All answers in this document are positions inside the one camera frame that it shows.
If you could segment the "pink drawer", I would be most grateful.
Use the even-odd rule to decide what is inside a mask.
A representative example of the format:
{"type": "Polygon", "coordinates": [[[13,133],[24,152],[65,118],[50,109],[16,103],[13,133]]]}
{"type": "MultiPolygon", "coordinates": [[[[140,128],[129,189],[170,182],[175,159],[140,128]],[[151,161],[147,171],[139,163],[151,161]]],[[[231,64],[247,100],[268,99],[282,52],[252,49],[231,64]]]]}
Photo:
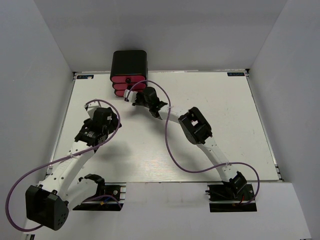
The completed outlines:
{"type": "Polygon", "coordinates": [[[138,83],[140,81],[146,80],[143,75],[115,75],[110,78],[110,80],[115,84],[125,83],[138,83]]]}
{"type": "Polygon", "coordinates": [[[130,90],[133,87],[134,91],[143,90],[147,84],[145,82],[142,83],[113,83],[112,87],[116,91],[124,91],[124,90],[130,90]]]}
{"type": "Polygon", "coordinates": [[[129,93],[129,90],[128,89],[123,89],[123,90],[115,90],[114,91],[114,94],[117,96],[117,97],[121,97],[121,98],[126,98],[127,95],[129,93]]]}

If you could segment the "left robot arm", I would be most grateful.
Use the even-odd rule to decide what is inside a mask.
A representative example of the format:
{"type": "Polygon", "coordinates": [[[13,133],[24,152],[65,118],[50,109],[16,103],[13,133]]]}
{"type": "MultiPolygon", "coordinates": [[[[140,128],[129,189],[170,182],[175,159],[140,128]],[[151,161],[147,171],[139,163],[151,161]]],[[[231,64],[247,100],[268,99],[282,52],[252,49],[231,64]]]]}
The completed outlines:
{"type": "Polygon", "coordinates": [[[25,193],[27,218],[54,231],[65,224],[69,212],[76,206],[87,199],[99,200],[106,193],[103,177],[90,173],[77,179],[77,175],[120,123],[111,107],[96,106],[88,114],[67,159],[59,162],[38,186],[31,185],[25,193]]]}

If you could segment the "pink bottom drawer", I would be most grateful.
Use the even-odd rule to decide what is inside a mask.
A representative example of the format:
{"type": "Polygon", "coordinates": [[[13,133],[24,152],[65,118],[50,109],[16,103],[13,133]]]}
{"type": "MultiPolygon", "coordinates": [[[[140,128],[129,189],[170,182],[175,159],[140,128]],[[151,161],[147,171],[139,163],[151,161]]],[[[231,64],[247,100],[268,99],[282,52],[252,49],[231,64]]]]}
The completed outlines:
{"type": "Polygon", "coordinates": [[[123,89],[123,90],[115,90],[114,91],[114,94],[117,96],[117,97],[121,97],[121,98],[126,98],[127,95],[129,93],[129,90],[128,89],[123,89]]]}

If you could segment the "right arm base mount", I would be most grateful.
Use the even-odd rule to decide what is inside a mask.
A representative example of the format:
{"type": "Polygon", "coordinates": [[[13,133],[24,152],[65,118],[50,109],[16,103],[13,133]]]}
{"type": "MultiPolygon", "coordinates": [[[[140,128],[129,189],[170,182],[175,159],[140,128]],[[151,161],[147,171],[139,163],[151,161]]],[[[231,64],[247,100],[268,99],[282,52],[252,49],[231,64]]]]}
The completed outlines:
{"type": "Polygon", "coordinates": [[[211,213],[240,213],[256,212],[255,200],[248,203],[254,194],[252,184],[247,184],[238,195],[227,193],[223,184],[210,184],[205,193],[208,195],[209,210],[211,213]]]}

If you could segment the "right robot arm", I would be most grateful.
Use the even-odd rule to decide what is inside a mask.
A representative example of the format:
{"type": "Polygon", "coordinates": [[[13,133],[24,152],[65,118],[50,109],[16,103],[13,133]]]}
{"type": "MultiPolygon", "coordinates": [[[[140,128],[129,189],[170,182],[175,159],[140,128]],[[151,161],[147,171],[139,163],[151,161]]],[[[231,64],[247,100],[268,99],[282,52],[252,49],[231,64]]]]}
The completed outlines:
{"type": "Polygon", "coordinates": [[[213,166],[217,167],[226,195],[233,200],[243,195],[247,180],[220,150],[210,124],[197,107],[188,111],[169,107],[168,103],[158,98],[153,87],[146,87],[142,92],[127,89],[123,96],[133,106],[147,108],[154,118],[179,124],[187,140],[201,149],[213,166]]]}

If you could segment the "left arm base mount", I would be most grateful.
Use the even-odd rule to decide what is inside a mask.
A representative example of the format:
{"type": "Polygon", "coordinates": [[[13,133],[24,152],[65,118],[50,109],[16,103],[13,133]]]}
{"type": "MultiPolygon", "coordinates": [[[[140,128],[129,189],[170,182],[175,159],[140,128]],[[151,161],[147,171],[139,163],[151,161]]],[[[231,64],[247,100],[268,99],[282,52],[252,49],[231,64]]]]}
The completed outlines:
{"type": "Polygon", "coordinates": [[[95,195],[87,197],[74,211],[119,212],[125,203],[126,183],[105,183],[95,195]]]}

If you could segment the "pink top drawer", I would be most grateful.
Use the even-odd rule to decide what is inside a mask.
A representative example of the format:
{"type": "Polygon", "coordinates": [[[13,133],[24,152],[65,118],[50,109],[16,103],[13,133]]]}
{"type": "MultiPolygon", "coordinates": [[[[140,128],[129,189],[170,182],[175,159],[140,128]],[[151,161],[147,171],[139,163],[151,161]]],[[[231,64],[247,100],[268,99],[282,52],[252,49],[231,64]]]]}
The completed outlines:
{"type": "Polygon", "coordinates": [[[110,78],[110,80],[115,84],[125,83],[138,83],[140,81],[146,80],[143,75],[115,75],[110,78]]]}

